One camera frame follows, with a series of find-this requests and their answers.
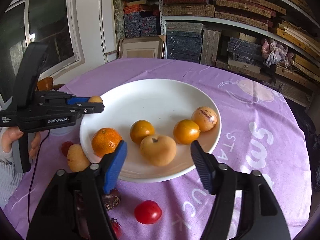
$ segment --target round table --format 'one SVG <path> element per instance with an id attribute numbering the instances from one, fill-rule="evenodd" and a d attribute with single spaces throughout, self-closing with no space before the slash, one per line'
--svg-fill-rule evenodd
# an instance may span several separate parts
<path id="1" fill-rule="evenodd" d="M 278 92 L 244 77 L 191 62 L 122 58 L 89 71 L 61 90 L 77 96 L 102 95 L 121 84 L 140 79 L 166 78 L 189 83 L 209 95 L 220 110 L 222 132 L 213 154 L 235 171 L 261 171 L 272 188 L 295 237 L 308 221 L 311 175 L 303 132 Z M 31 190 L 30 215 L 58 169 L 70 172 L 59 148 L 64 141 L 79 143 L 79 122 L 63 136 L 50 135 L 43 143 Z M 10 198 L 4 213 L 26 237 L 27 197 L 32 170 Z M 122 225 L 121 240 L 198 240 L 207 223 L 214 197 L 203 189 L 196 170 L 169 181 L 139 184 L 118 180 L 120 205 L 108 212 Z M 156 201 L 163 215 L 154 225 L 142 225 L 133 215 L 143 200 Z M 229 237 L 235 236 L 241 195 L 236 194 Z"/>

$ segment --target white plate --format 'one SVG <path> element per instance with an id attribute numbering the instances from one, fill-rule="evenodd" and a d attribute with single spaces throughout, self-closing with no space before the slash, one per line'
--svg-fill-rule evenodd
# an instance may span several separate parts
<path id="1" fill-rule="evenodd" d="M 163 167 L 149 164 L 139 153 L 139 146 L 130 139 L 130 127 L 138 120 L 147 120 L 156 133 L 173 137 L 173 127 L 190 119 L 200 106 L 211 107 L 218 115 L 216 126 L 198 138 L 203 150 L 212 153 L 221 133 L 221 117 L 215 103 L 204 92 L 189 84 L 169 79 L 146 79 L 116 87 L 101 96 L 105 108 L 101 114 L 86 114 L 80 126 L 80 142 L 92 163 L 101 158 L 93 153 L 91 140 L 104 127 L 116 129 L 128 144 L 128 154 L 119 179 L 131 182 L 160 182 L 179 177 L 195 168 L 190 145 L 177 145 L 174 160 Z"/>

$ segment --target human hand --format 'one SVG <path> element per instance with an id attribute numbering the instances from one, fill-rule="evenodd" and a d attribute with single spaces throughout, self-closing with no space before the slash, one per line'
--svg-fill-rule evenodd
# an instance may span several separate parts
<path id="1" fill-rule="evenodd" d="M 9 127 L 2 135 L 1 138 L 1 146 L 2 150 L 5 153 L 9 153 L 11 151 L 11 145 L 14 141 L 20 139 L 23 136 L 23 132 L 20 131 L 18 127 Z M 40 146 L 41 134 L 37 132 L 35 138 L 31 142 L 31 148 L 29 150 L 29 156 L 33 159 Z"/>

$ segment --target cable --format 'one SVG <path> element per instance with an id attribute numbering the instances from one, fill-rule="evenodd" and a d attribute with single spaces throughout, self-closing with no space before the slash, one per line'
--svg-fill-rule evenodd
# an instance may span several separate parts
<path id="1" fill-rule="evenodd" d="M 42 140 L 42 142 L 40 143 L 40 146 L 39 146 L 39 150 L 38 150 L 38 154 L 37 154 L 37 157 L 36 157 L 36 162 L 35 162 L 35 167 L 33 169 L 33 174 L 32 174 L 32 179 L 31 179 L 31 182 L 30 182 L 30 187 L 29 187 L 29 192 L 28 192 L 28 223 L 29 223 L 29 226 L 30 226 L 30 193 L 31 193 L 31 187 L 32 187 L 32 184 L 33 184 L 33 179 L 35 178 L 35 174 L 36 174 L 36 168 L 37 168 L 37 164 L 38 164 L 38 158 L 39 158 L 39 153 L 40 153 L 40 149 L 41 149 L 41 145 L 42 143 L 49 137 L 50 135 L 50 130 L 47 134 L 47 136 Z"/>

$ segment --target bolt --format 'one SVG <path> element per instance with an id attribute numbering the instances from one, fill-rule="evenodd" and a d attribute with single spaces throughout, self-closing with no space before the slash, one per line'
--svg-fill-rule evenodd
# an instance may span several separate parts
<path id="1" fill-rule="evenodd" d="M 219 169 L 225 171 L 225 170 L 228 169 L 228 166 L 226 164 L 224 164 L 224 163 L 220 163 L 219 164 Z"/>
<path id="2" fill-rule="evenodd" d="M 92 170 L 97 170 L 98 168 L 99 168 L 99 164 L 98 163 L 92 163 L 90 165 L 90 169 L 92 169 Z"/>
<path id="3" fill-rule="evenodd" d="M 261 172 L 258 171 L 258 170 L 253 170 L 253 171 L 252 171 L 252 174 L 253 174 L 254 176 L 256 176 L 256 177 L 261 176 Z"/>
<path id="4" fill-rule="evenodd" d="M 58 175 L 58 176 L 62 176 L 64 173 L 65 173 L 65 170 L 64 170 L 64 169 L 61 169 L 61 170 L 58 170 L 58 171 L 57 171 L 57 175 Z"/>

